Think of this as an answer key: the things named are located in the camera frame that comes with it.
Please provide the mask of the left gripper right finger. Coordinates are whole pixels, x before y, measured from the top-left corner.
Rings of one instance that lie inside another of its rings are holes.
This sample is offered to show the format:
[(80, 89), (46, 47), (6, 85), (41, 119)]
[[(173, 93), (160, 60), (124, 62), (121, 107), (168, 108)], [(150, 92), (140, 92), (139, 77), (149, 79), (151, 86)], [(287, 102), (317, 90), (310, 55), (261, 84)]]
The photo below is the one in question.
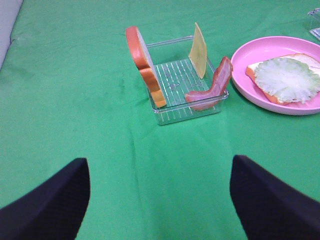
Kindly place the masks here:
[(245, 155), (233, 157), (229, 192), (249, 240), (320, 238), (320, 203)]

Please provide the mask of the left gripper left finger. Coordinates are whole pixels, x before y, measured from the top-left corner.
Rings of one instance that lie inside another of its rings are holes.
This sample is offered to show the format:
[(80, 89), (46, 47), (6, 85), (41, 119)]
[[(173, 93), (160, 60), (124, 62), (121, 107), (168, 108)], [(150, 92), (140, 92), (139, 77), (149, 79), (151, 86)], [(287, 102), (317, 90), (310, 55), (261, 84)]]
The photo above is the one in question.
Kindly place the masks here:
[(0, 210), (2, 240), (74, 240), (90, 200), (86, 158), (76, 158)]

